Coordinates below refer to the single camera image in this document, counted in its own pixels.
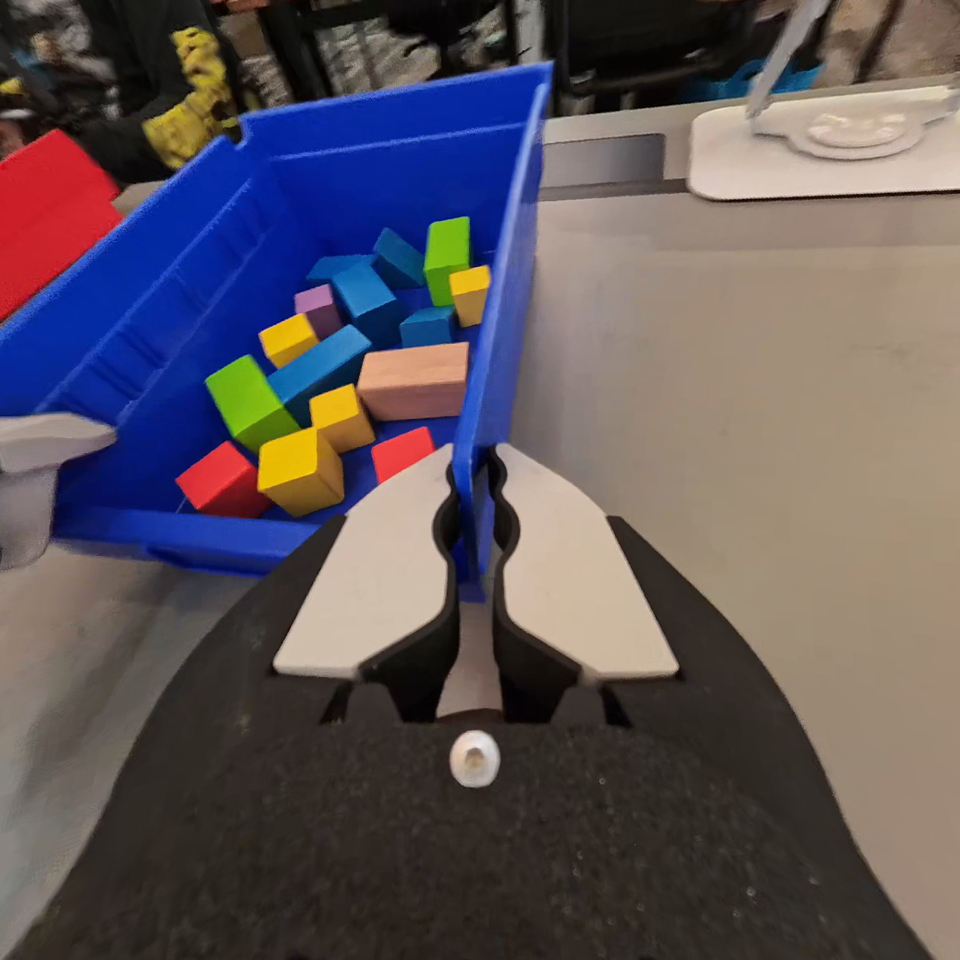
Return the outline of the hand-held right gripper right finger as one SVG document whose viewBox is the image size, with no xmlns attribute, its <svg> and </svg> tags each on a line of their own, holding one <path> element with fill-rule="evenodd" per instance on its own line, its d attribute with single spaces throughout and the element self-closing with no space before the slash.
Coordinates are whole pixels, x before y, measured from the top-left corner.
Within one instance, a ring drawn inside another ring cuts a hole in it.
<svg viewBox="0 0 960 960">
<path fill-rule="evenodd" d="M 507 702 L 553 714 L 568 690 L 675 679 L 680 665 L 592 498 L 510 444 L 489 452 L 491 631 Z"/>
</svg>

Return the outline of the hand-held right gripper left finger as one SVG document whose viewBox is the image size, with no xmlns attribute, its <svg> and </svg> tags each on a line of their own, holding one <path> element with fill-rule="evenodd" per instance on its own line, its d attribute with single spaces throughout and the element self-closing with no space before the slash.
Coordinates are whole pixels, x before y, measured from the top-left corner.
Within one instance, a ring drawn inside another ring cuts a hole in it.
<svg viewBox="0 0 960 960">
<path fill-rule="evenodd" d="M 282 677 L 380 685 L 401 714 L 436 714 L 460 649 L 453 446 L 354 507 L 278 651 Z"/>
</svg>

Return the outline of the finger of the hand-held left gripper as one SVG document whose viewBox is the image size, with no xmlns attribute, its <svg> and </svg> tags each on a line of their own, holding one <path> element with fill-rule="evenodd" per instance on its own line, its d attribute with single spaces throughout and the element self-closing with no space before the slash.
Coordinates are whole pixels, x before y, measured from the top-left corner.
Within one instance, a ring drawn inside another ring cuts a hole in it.
<svg viewBox="0 0 960 960">
<path fill-rule="evenodd" d="M 78 414 L 1 418 L 1 570 L 18 570 L 49 545 L 64 464 L 116 441 L 114 426 Z"/>
</svg>

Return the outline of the blue plastic bin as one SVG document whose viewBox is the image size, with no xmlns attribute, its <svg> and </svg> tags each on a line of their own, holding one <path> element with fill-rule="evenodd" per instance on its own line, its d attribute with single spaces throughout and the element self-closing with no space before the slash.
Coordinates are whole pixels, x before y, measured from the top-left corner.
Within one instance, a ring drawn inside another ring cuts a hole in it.
<svg viewBox="0 0 960 960">
<path fill-rule="evenodd" d="M 302 520 L 218 518 L 175 479 L 228 438 L 205 379 L 259 352 L 319 258 L 370 254 L 391 228 L 470 219 L 491 270 L 486 315 L 466 331 L 452 444 L 462 579 L 493 535 L 476 479 L 509 439 L 534 276 L 547 62 L 246 114 L 2 326 L 2 416 L 66 412 L 109 424 L 114 444 L 61 470 L 53 541 L 79 554 L 261 577 L 377 485 L 370 454 L 345 459 L 341 506 Z"/>
</svg>

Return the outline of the pile of coloured wooden blocks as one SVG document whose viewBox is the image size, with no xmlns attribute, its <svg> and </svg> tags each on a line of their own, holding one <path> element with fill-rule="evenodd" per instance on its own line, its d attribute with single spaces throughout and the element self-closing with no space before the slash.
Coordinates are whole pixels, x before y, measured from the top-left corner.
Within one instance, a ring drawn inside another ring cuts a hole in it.
<svg viewBox="0 0 960 960">
<path fill-rule="evenodd" d="M 223 441 L 176 480 L 201 516 L 302 520 L 437 449 L 427 421 L 460 417 L 491 284 L 468 215 L 429 224 L 425 249 L 389 227 L 368 256 L 323 257 L 296 312 L 204 386 Z"/>
</svg>

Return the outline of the grey desk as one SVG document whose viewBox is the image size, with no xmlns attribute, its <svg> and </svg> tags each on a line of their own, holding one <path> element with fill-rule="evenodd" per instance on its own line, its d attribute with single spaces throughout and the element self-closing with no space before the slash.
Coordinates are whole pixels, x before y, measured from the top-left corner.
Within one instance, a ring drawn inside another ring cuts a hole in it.
<svg viewBox="0 0 960 960">
<path fill-rule="evenodd" d="M 684 178 L 702 110 L 551 119 L 543 147 L 662 134 Z M 537 240 L 510 440 L 750 642 L 958 958 L 958 198 L 540 201 Z M 2 954 L 199 638 L 159 564 L 58 544 L 2 575 Z M 208 620 L 254 579 L 180 571 Z"/>
</svg>

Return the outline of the red plastic bin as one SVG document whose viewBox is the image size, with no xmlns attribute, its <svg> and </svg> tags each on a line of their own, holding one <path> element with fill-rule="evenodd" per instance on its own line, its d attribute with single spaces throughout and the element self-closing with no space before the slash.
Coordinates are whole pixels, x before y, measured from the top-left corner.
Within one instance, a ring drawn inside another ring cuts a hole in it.
<svg viewBox="0 0 960 960">
<path fill-rule="evenodd" d="M 1 163 L 1 320 L 122 220 L 121 188 L 61 130 Z"/>
</svg>

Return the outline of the white board stand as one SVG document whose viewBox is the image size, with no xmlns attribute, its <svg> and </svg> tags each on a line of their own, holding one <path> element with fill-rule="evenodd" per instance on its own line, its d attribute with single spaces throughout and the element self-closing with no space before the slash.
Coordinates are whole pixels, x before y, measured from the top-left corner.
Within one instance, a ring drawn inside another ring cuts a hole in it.
<svg viewBox="0 0 960 960">
<path fill-rule="evenodd" d="M 826 11 L 798 2 L 746 102 L 690 126 L 687 189 L 714 202 L 957 193 L 959 84 L 777 100 Z"/>
</svg>

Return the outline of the blue floor tub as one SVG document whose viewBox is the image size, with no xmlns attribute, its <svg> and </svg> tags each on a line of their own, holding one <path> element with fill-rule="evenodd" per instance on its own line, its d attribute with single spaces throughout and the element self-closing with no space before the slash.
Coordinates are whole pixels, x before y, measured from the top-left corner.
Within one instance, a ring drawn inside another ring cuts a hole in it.
<svg viewBox="0 0 960 960">
<path fill-rule="evenodd" d="M 820 58 L 799 58 L 792 61 L 781 73 L 773 86 L 774 94 L 803 92 L 810 90 L 824 69 Z M 684 101 L 702 103 L 745 98 L 751 91 L 755 79 L 762 72 L 765 63 L 752 59 L 737 67 L 726 78 L 695 78 L 690 80 L 683 91 Z"/>
</svg>

